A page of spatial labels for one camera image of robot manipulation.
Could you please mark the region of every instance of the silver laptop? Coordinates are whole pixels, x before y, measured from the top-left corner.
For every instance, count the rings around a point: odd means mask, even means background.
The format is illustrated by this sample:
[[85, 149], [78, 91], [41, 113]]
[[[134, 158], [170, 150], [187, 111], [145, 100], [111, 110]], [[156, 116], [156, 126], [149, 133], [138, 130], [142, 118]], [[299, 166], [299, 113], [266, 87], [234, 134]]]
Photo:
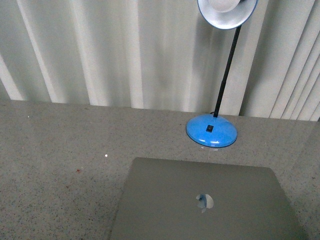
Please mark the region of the silver laptop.
[[304, 240], [266, 167], [136, 158], [111, 240]]

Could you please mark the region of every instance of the blue lamp base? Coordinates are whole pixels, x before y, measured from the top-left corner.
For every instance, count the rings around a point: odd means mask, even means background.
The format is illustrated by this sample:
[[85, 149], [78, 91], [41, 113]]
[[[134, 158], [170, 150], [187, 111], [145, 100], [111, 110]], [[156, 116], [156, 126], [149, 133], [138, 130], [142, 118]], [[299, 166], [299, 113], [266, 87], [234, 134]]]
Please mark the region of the blue lamp base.
[[237, 129], [227, 119], [212, 114], [192, 118], [186, 124], [186, 133], [198, 144], [222, 148], [233, 144], [237, 139]]

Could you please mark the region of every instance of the speckled countertop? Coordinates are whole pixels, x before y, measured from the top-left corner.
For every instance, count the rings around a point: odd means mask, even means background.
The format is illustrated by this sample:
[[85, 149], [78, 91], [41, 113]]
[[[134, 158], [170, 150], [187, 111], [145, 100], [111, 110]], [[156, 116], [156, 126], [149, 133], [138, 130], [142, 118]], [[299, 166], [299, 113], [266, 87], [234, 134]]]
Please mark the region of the speckled countertop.
[[217, 149], [187, 136], [196, 115], [0, 102], [0, 239], [108, 239], [135, 157], [270, 167], [320, 239], [320, 122], [228, 116], [238, 138]]

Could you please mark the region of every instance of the apple logo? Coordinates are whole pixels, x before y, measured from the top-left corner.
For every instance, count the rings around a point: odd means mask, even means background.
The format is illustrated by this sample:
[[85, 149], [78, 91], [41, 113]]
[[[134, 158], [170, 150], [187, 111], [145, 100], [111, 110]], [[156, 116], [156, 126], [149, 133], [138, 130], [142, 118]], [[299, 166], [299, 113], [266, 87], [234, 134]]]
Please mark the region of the apple logo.
[[214, 200], [209, 194], [199, 194], [196, 196], [196, 199], [199, 201], [197, 206], [202, 209], [201, 213], [214, 206]]

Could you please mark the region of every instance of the vertical blind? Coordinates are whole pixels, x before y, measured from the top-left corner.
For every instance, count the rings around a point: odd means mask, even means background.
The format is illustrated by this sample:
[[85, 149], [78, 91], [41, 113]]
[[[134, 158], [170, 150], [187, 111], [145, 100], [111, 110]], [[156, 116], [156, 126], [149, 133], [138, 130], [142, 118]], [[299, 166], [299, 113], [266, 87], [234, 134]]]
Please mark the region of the vertical blind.
[[[220, 113], [317, 121], [319, 22], [319, 0], [259, 0]], [[196, 0], [1, 0], [0, 99], [211, 112], [234, 32]]]

